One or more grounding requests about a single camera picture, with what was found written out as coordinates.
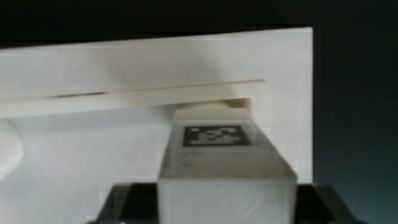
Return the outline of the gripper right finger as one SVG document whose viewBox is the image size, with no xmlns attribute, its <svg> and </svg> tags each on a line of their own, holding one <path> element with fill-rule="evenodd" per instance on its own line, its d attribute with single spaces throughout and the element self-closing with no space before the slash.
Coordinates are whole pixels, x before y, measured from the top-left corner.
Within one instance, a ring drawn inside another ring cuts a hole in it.
<svg viewBox="0 0 398 224">
<path fill-rule="evenodd" d="M 298 185 L 293 224 L 364 224 L 330 185 Z"/>
</svg>

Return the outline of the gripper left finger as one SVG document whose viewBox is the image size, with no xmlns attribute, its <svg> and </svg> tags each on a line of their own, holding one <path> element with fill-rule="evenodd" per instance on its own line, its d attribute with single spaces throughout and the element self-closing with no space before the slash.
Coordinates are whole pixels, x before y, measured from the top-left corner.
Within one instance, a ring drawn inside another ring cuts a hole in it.
<svg viewBox="0 0 398 224">
<path fill-rule="evenodd" d="M 129 183 L 112 187 L 97 218 L 87 224 L 158 224 L 154 183 Z"/>
</svg>

